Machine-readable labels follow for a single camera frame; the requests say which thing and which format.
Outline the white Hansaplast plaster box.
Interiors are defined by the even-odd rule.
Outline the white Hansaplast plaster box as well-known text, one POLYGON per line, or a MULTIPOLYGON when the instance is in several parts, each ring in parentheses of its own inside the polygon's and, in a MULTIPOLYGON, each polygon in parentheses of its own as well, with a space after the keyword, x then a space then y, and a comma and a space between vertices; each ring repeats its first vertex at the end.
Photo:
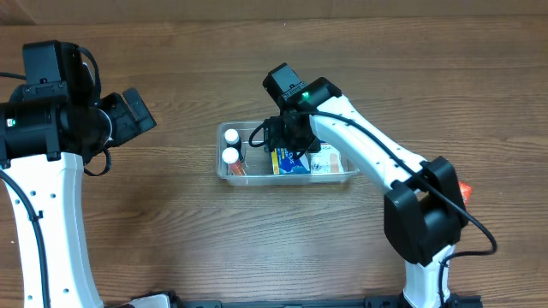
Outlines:
POLYGON ((336 174, 344 171, 340 151, 328 143, 321 143, 320 150, 310 154, 312 174, 336 174))

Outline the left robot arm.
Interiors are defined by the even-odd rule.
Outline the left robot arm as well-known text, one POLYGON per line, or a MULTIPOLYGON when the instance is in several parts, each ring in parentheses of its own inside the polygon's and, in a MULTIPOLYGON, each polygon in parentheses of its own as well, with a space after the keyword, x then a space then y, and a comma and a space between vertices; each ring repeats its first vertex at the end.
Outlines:
POLYGON ((25 44, 22 84, 1 106, 1 179, 18 236, 27 307, 100 307, 82 215, 82 180, 156 125, 134 89, 103 96, 91 52, 57 40, 25 44))

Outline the blue VapoDrops box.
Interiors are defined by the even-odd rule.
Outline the blue VapoDrops box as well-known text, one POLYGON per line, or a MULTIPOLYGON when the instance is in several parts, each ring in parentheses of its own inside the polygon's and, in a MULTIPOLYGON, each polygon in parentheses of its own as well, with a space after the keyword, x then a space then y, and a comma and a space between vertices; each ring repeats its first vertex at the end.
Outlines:
POLYGON ((274 175, 310 174, 310 163, 305 152, 276 148, 271 153, 271 165, 274 175))

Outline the orange Redoxon tube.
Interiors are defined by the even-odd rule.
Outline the orange Redoxon tube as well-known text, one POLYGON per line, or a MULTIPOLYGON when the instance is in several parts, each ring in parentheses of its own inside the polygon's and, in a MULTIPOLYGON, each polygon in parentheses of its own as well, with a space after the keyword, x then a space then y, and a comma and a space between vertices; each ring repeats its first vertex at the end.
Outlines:
POLYGON ((232 171, 233 175, 246 175, 241 163, 240 152, 234 147, 227 147, 222 152, 222 160, 232 171))

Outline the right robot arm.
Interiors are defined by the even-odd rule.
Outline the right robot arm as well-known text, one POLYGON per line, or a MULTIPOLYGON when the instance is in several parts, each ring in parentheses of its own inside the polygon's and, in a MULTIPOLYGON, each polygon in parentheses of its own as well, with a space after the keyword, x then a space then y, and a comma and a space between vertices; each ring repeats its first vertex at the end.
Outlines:
POLYGON ((280 110, 265 122, 264 148, 297 156, 327 143, 348 158, 384 195, 384 234, 404 259, 403 307, 452 307, 449 256, 467 220, 454 167, 428 161, 375 128, 324 77, 307 84, 283 63, 262 83, 280 110))

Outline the dark bottle white cap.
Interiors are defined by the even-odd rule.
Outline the dark bottle white cap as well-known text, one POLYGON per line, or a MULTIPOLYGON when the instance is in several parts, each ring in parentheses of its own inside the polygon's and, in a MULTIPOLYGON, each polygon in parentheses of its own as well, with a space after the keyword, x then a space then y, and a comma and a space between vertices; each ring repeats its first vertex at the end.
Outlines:
POLYGON ((235 148, 238 152, 239 160, 242 161, 243 160, 243 154, 242 154, 242 151, 241 151, 242 142, 241 142, 240 134, 234 128, 231 128, 231 129, 226 130, 224 132, 223 136, 224 136, 224 139, 225 139, 225 142, 226 142, 227 146, 235 148))

